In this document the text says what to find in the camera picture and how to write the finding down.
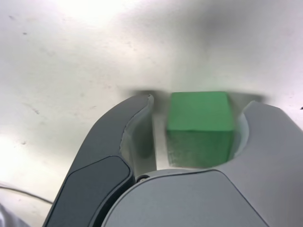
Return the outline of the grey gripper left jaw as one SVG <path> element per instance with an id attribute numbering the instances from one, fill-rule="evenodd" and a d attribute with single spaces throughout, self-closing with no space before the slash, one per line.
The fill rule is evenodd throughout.
<path id="1" fill-rule="evenodd" d="M 115 201 L 156 170 L 154 99 L 136 95 L 99 118 L 83 141 L 44 222 L 46 227 L 99 227 Z"/>

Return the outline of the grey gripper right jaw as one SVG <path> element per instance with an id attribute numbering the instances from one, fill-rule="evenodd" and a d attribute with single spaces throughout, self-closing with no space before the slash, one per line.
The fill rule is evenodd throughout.
<path id="1" fill-rule="evenodd" d="M 160 171 L 114 204 L 105 227 L 300 227 L 303 132 L 281 109 L 249 103 L 235 155 L 203 171 Z"/>

